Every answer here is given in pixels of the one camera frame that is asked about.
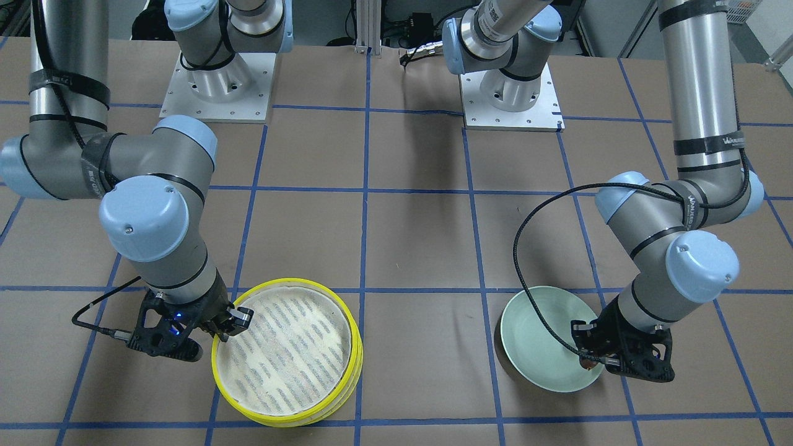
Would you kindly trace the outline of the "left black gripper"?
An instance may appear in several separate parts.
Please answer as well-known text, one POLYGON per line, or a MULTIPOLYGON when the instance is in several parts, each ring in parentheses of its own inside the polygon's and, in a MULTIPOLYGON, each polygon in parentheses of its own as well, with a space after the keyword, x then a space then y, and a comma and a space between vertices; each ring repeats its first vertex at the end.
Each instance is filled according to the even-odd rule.
POLYGON ((637 330, 622 316, 618 301, 611 301, 590 323, 574 320, 573 341, 580 351, 579 364, 586 370, 604 364, 613 374, 654 383, 675 378, 670 330, 637 330))

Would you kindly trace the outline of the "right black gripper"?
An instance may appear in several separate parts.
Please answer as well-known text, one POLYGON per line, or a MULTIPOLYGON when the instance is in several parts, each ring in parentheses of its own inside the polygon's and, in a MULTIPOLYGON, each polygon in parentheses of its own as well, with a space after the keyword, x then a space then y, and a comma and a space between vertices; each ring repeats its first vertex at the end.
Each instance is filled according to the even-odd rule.
POLYGON ((168 303, 147 291, 139 309, 135 330, 127 347, 148 356, 196 362, 202 347, 190 338, 196 328, 210 334, 226 333, 222 325, 230 318, 230 330, 247 330, 254 316, 251 308, 233 308, 227 294, 207 294, 186 303, 168 303))

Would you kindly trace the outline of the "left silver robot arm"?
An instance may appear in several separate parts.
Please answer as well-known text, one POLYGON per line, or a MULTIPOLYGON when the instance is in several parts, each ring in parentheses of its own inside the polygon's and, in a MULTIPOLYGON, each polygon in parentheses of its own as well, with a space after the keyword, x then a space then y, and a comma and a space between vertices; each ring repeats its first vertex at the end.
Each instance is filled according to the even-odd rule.
MULTIPOLYGON (((726 1, 660 1, 673 124, 676 180, 652 183, 626 172, 597 189, 604 222, 638 268, 638 275, 591 321, 567 316, 560 328, 546 321, 524 289, 550 336, 535 362, 564 372, 604 366, 613 374, 668 383, 671 326, 716 299, 740 271, 728 243, 705 228, 753 214, 765 189, 751 172, 737 116, 726 1)), ((442 26, 452 74, 482 72, 481 103, 516 114, 541 98, 541 75, 561 18, 550 1, 482 1, 442 26)))

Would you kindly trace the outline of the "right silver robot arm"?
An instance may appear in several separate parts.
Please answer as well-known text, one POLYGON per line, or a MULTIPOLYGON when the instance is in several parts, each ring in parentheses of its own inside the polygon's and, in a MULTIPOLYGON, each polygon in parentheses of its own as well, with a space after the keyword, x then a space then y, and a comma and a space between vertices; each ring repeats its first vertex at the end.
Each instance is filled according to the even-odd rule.
POLYGON ((148 135, 107 129, 105 1, 33 1, 29 132, 2 147, 2 179, 24 198, 99 199, 116 251, 147 286, 136 327, 76 326, 147 355, 195 362, 196 328, 218 341, 247 330, 254 312, 230 302, 200 235, 217 139, 196 118, 169 112, 148 135))

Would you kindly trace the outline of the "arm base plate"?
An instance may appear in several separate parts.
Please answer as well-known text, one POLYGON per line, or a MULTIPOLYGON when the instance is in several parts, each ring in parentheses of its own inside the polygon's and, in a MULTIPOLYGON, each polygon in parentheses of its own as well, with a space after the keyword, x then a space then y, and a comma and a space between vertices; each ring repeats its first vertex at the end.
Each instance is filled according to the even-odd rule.
POLYGON ((276 62, 274 53, 237 53, 219 69, 191 71, 178 57, 159 116, 181 114, 206 123, 264 124, 271 110, 276 62))
POLYGON ((465 127, 493 131, 561 132, 566 129, 550 66, 527 82, 499 70, 460 74, 465 127))

